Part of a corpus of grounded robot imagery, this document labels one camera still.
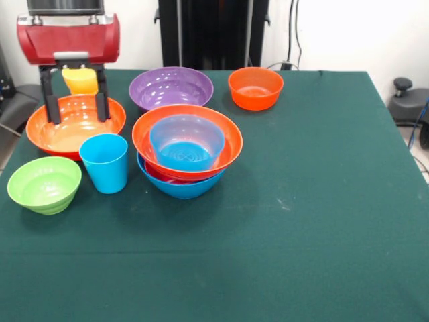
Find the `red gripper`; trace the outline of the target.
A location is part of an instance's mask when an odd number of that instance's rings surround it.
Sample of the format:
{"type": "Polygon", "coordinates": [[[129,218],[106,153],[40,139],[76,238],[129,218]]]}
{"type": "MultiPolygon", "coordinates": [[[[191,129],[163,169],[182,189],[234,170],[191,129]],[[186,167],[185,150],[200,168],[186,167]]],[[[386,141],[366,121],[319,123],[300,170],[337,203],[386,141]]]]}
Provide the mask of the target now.
{"type": "MultiPolygon", "coordinates": [[[[19,15],[17,37],[27,61],[40,65],[39,74],[45,110],[50,123],[60,123],[58,98],[52,90],[51,70],[57,60],[84,54],[93,64],[116,62],[120,52],[120,24],[117,15],[97,15],[91,24],[89,16],[43,16],[36,25],[35,17],[19,15]]],[[[95,65],[98,92],[95,95],[99,121],[110,118],[107,79],[103,65],[95,65]]]]}

